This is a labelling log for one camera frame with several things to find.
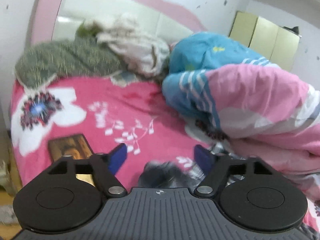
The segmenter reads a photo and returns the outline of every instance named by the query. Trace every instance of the black fabric item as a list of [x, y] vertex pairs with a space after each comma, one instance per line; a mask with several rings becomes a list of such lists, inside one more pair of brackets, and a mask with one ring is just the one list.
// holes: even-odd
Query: black fabric item
[[174, 163], [149, 162], [144, 167], [138, 180], [138, 187], [143, 188], [177, 188], [188, 187], [192, 191], [201, 182], [181, 171]]
[[289, 31], [292, 31], [292, 32], [294, 32], [295, 34], [297, 34], [297, 35], [299, 35], [299, 26], [295, 26], [295, 27], [293, 27], [293, 28], [289, 28], [289, 27], [283, 27], [284, 29], [286, 29], [286, 30], [289, 30]]
[[302, 232], [304, 232], [311, 240], [319, 240], [320, 239], [320, 233], [318, 233], [312, 227], [308, 226], [305, 223], [302, 223], [299, 229]]

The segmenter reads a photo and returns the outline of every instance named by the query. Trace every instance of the metal screw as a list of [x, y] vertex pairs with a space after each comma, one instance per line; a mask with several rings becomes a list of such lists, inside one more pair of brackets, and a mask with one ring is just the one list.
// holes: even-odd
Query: metal screw
[[124, 192], [124, 188], [123, 187], [119, 187], [119, 186], [113, 186], [113, 187], [109, 188], [108, 191], [109, 191], [110, 194], [119, 195], [119, 194]]
[[210, 194], [213, 189], [209, 186], [200, 186], [199, 188], [197, 188], [197, 191], [201, 194]]

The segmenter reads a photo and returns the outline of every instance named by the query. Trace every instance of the floral pattern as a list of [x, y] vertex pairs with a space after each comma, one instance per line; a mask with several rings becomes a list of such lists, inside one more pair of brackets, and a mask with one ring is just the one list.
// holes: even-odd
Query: floral pattern
[[191, 160], [189, 157], [178, 156], [176, 157], [176, 160], [179, 164], [183, 165], [183, 168], [185, 169], [192, 167], [194, 164], [193, 160]]
[[49, 92], [41, 92], [34, 97], [29, 97], [21, 110], [23, 112], [20, 119], [22, 129], [32, 130], [34, 125], [47, 125], [50, 117], [56, 111], [62, 110], [62, 104]]
[[[137, 118], [134, 119], [134, 125], [126, 125], [124, 121], [109, 113], [107, 102], [94, 102], [88, 106], [88, 109], [94, 112], [96, 127], [104, 129], [105, 136], [113, 136], [116, 143], [125, 143], [127, 151], [135, 155], [141, 152], [139, 140], [155, 132], [153, 121], [156, 116], [152, 116], [147, 125], [143, 125]], [[121, 131], [120, 135], [115, 134], [116, 130]]]

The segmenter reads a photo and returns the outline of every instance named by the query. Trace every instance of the white headboard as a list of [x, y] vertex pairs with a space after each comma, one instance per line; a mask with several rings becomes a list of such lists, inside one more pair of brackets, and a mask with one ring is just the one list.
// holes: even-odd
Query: white headboard
[[97, 16], [118, 16], [130, 13], [137, 16], [141, 26], [167, 43], [181, 40], [192, 31], [159, 11], [132, 0], [62, 0], [54, 25], [53, 40], [75, 38], [85, 19]]

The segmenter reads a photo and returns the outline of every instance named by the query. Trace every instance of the white flower print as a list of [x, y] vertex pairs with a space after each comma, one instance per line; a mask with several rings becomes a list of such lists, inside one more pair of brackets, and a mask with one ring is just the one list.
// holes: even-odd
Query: white flower print
[[176, 159], [179, 164], [183, 164], [184, 168], [190, 168], [193, 165], [193, 160], [191, 160], [189, 157], [178, 156]]
[[62, 105], [61, 110], [55, 111], [50, 116], [47, 124], [39, 123], [34, 125], [32, 129], [28, 127], [23, 129], [21, 126], [22, 107], [29, 97], [26, 94], [21, 97], [16, 111], [12, 115], [12, 144], [14, 147], [19, 147], [19, 152], [22, 156], [26, 156], [39, 148], [42, 139], [51, 131], [54, 123], [60, 127], [69, 127], [80, 124], [86, 118], [87, 112], [81, 107], [72, 104], [72, 102], [76, 101], [74, 88], [54, 88], [47, 89], [46, 92], [59, 99]]
[[[123, 121], [110, 115], [108, 103], [106, 102], [94, 102], [88, 106], [88, 109], [94, 112], [96, 127], [104, 129], [105, 136], [114, 136], [116, 143], [125, 143], [127, 151], [133, 152], [135, 155], [141, 152], [139, 140], [155, 132], [153, 121], [156, 116], [151, 117], [151, 121], [147, 126], [144, 126], [140, 120], [135, 118], [135, 125], [127, 128]], [[120, 137], [114, 134], [115, 130], [122, 131]]]

